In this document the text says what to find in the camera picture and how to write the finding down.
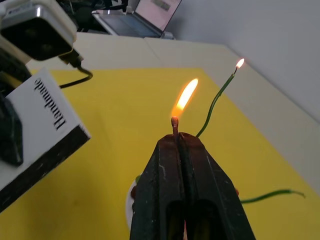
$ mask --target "laptop screen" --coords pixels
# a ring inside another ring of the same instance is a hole
[[[140,0],[135,12],[164,31],[181,0]]]

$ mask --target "yellow paper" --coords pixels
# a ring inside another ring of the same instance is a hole
[[[77,71],[52,73],[59,84],[83,77]],[[157,140],[172,132],[170,114],[182,88],[198,78],[179,119],[179,130],[193,135],[219,90],[200,69],[93,73],[92,80],[63,90],[92,139],[0,214],[0,239],[128,240],[128,189]],[[283,188],[305,193],[305,199],[281,195],[245,205],[257,239],[319,239],[318,195],[224,94],[200,139],[241,199]]]

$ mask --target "white wall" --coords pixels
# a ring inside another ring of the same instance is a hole
[[[182,0],[178,39],[224,43],[320,123],[320,1]]]

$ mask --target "clamp jaw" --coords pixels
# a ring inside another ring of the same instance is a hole
[[[230,178],[198,137],[161,138],[136,186],[130,240],[254,240]]]

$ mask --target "gray wall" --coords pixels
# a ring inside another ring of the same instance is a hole
[[[320,122],[320,1],[182,0],[178,39],[223,43]]]

